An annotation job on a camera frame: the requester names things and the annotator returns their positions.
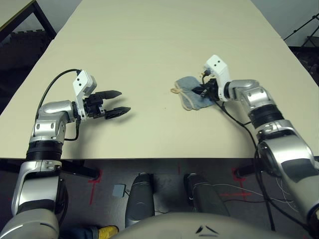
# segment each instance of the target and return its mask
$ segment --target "table leg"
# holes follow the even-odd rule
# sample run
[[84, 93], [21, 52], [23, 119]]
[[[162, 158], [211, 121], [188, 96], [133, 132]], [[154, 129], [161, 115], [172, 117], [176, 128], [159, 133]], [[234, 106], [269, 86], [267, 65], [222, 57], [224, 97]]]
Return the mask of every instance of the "table leg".
[[46, 31], [46, 33], [52, 38], [54, 39], [56, 36], [56, 32], [53, 29], [52, 25], [50, 24], [49, 20], [46, 18], [46, 16], [44, 15], [42, 9], [40, 8], [39, 4], [34, 1], [34, 3], [32, 4], [34, 7], [34, 15], [36, 16], [36, 18], [38, 19], [38, 21], [41, 23], [41, 25], [43, 26], [44, 30]]
[[4, 25], [4, 27], [0, 28], [0, 42], [2, 42], [7, 36], [9, 36], [10, 33], [32, 13], [34, 13], [38, 21], [41, 23], [48, 36], [54, 39], [56, 36], [55, 30], [44, 15], [39, 4], [34, 1], [32, 4], [27, 5], [19, 14], [10, 19], [9, 22]]
[[61, 160], [62, 168], [61, 170], [65, 173], [87, 177], [91, 179], [97, 179], [100, 176], [100, 172], [96, 169], [91, 169], [84, 167], [83, 165], [79, 165], [78, 163]]
[[20, 165], [8, 163], [7, 159], [1, 159], [0, 160], [0, 170], [6, 171], [6, 172], [11, 172], [11, 173], [19, 173]]

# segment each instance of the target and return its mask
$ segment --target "white table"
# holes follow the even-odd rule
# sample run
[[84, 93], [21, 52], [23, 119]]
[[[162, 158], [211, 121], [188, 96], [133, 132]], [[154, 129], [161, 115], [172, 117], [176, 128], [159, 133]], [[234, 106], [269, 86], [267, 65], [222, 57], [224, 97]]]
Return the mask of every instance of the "white table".
[[[109, 110], [132, 109], [81, 123], [79, 139], [65, 142], [62, 158], [252, 157], [248, 134], [216, 107], [188, 112], [170, 92], [179, 78], [199, 77], [212, 54], [228, 64], [232, 79], [255, 79], [268, 89], [319, 154], [319, 89], [249, 0], [83, 0], [0, 116], [0, 157], [25, 157], [38, 102], [69, 68], [90, 72], [96, 91], [123, 93], [105, 101]], [[63, 76], [45, 102], [73, 101], [74, 79]], [[227, 106], [248, 120], [239, 104]], [[68, 125], [67, 137], [74, 127]]]

